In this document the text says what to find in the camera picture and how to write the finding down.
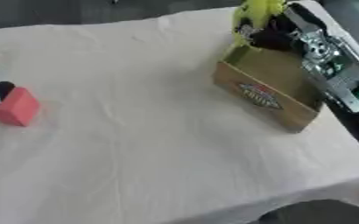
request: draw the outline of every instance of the toy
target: toy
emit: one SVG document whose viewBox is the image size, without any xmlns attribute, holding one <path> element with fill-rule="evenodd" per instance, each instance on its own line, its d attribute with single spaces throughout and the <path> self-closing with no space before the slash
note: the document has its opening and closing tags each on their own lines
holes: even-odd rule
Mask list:
<svg viewBox="0 0 359 224">
<path fill-rule="evenodd" d="M 283 12 L 285 0 L 247 0 L 236 9 L 233 34 L 238 46 L 250 46 L 250 35 L 269 23 L 273 16 Z"/>
<path fill-rule="evenodd" d="M 0 122 L 28 126 L 39 110 L 38 101 L 23 87 L 8 81 L 0 82 Z"/>
<path fill-rule="evenodd" d="M 297 53 L 324 102 L 359 141 L 359 52 L 344 38 L 331 36 L 324 22 L 300 3 L 281 3 L 277 14 L 266 9 L 268 1 L 261 2 L 248 0 L 239 8 L 244 13 L 236 11 L 236 44 Z M 263 17 L 252 16 L 260 11 Z"/>
</svg>

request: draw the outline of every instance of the red foam cube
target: red foam cube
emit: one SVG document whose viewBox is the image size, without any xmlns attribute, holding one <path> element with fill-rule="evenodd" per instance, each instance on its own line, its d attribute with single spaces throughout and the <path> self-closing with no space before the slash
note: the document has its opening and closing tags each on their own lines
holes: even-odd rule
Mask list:
<svg viewBox="0 0 359 224">
<path fill-rule="evenodd" d="M 39 103 L 23 87 L 15 87 L 0 103 L 0 122 L 16 126 L 28 126 L 38 113 Z"/>
</svg>

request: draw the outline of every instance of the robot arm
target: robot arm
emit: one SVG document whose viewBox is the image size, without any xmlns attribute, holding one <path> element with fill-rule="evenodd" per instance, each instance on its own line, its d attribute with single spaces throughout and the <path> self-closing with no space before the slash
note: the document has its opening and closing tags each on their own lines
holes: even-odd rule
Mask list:
<svg viewBox="0 0 359 224">
<path fill-rule="evenodd" d="M 250 46 L 302 57 L 309 80 L 359 142 L 359 53 L 348 42 L 329 35 L 324 22 L 298 3 L 270 15 L 264 28 L 252 30 L 246 39 Z"/>
</svg>

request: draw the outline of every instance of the green plush toy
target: green plush toy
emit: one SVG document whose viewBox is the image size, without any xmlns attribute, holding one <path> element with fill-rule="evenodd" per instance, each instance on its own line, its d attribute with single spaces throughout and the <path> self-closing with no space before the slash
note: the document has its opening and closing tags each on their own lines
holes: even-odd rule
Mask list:
<svg viewBox="0 0 359 224">
<path fill-rule="evenodd" d="M 260 31 L 271 17 L 282 14 L 285 0 L 244 0 L 234 12 L 233 35 L 237 46 L 250 46 L 250 34 Z"/>
</svg>

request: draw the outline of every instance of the table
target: table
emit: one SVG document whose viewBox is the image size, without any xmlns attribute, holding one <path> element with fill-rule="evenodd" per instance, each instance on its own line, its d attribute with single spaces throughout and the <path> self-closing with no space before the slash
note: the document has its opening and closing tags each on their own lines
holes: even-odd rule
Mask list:
<svg viewBox="0 0 359 224">
<path fill-rule="evenodd" d="M 359 144 L 326 108 L 286 134 L 213 85 L 232 11 L 0 30 L 0 81 L 42 104 L 28 128 L 0 124 L 0 223 L 245 223 L 299 201 L 359 206 Z"/>
</svg>

